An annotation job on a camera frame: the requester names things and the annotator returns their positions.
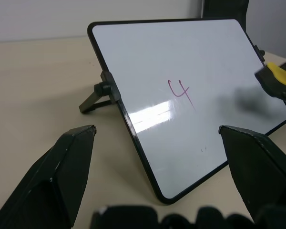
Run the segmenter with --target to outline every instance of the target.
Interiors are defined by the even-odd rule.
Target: yellow object
[[[267,67],[272,71],[273,75],[279,82],[286,85],[286,71],[284,69],[272,62],[268,63]]]

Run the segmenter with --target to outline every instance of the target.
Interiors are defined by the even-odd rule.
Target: small whiteboard
[[[235,20],[95,22],[88,35],[158,198],[173,203],[227,165],[220,125],[270,134],[286,104]]]

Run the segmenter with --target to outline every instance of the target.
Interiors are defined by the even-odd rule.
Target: handwritten number 4
[[[189,101],[190,101],[192,107],[195,109],[195,107],[194,107],[194,105],[193,105],[193,103],[192,103],[190,97],[189,97],[188,94],[186,93],[187,90],[188,90],[190,87],[187,87],[187,89],[184,89],[184,87],[183,87],[183,85],[182,85],[182,83],[181,83],[181,80],[179,80],[179,84],[180,84],[180,86],[182,87],[183,93],[181,93],[180,95],[177,95],[177,94],[173,91],[173,89],[172,89],[172,86],[171,86],[171,82],[172,82],[172,81],[168,80],[167,82],[168,82],[168,86],[170,87],[170,89],[171,89],[172,93],[174,94],[174,96],[176,96],[176,97],[181,97],[182,95],[185,94],[186,97],[189,99]]]

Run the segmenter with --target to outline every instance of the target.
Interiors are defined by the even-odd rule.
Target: table
[[[267,61],[286,59],[267,53]],[[89,228],[93,211],[107,205],[148,205],[159,219],[179,213],[194,221],[201,206],[249,217],[225,167],[176,203],[154,195],[115,105],[82,115],[78,106],[101,81],[88,37],[0,43],[0,208],[30,166],[71,128],[94,124],[89,178],[74,228]],[[286,125],[271,139],[286,153]]]

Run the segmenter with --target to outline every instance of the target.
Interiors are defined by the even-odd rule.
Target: black whiteboard frame
[[[173,22],[173,21],[214,21],[214,20],[227,20],[227,19],[231,19],[231,18],[208,18],[208,19],[168,19],[168,20],[143,20],[143,21],[100,21],[100,22],[93,22],[88,26],[87,29],[87,33],[88,33],[88,37],[90,39],[90,42],[93,46],[93,49],[95,51],[95,54],[99,60],[99,63],[101,65],[101,68],[103,71],[110,71],[107,67],[107,64],[103,58],[102,52],[96,42],[96,39],[93,35],[92,29],[95,26],[99,26],[99,25],[117,25],[117,24],[136,24],[136,23],[154,23],[154,22]],[[252,48],[254,49],[254,45],[252,44],[250,38],[248,37],[248,34],[244,31],[244,33],[246,34],[248,40],[250,41]],[[214,169],[213,171],[211,171],[210,173],[206,174],[204,177],[202,177],[201,179],[199,179],[198,181],[196,181],[195,183],[193,183],[191,186],[189,186],[188,188],[186,188],[185,190],[183,190],[181,193],[179,193],[178,195],[176,195],[173,198],[166,198],[164,197],[164,195],[162,194],[160,187],[157,183],[157,180],[153,174],[153,171],[148,163],[148,160],[146,158],[146,155],[143,151],[143,148],[141,146],[141,143],[139,141],[139,138],[137,136],[137,133],[134,130],[133,124],[129,118],[129,115],[125,109],[125,106],[123,104],[122,98],[117,101],[117,105],[118,108],[120,110],[120,113],[122,114],[122,117],[124,119],[124,122],[127,126],[127,129],[132,137],[133,143],[135,145],[135,148],[138,152],[138,155],[140,157],[140,160],[143,164],[143,167],[146,171],[146,174],[152,184],[153,190],[157,196],[157,198],[165,204],[173,204],[176,201],[178,201],[179,199],[181,199],[182,197],[184,197],[186,194],[188,194],[189,192],[191,192],[194,188],[196,188],[197,186],[201,185],[203,182],[205,182],[208,178],[210,178],[211,176],[213,176],[215,173],[217,173],[218,171],[220,171],[222,168],[226,167],[228,165],[228,161],[222,163],[220,166],[218,166],[216,169]],[[266,133],[266,135],[270,135],[271,133],[273,133],[275,130],[277,130],[278,128],[282,127],[283,125],[286,124],[286,120],[283,121],[280,125],[276,126],[275,128],[273,128],[272,130],[270,130],[268,133]]]

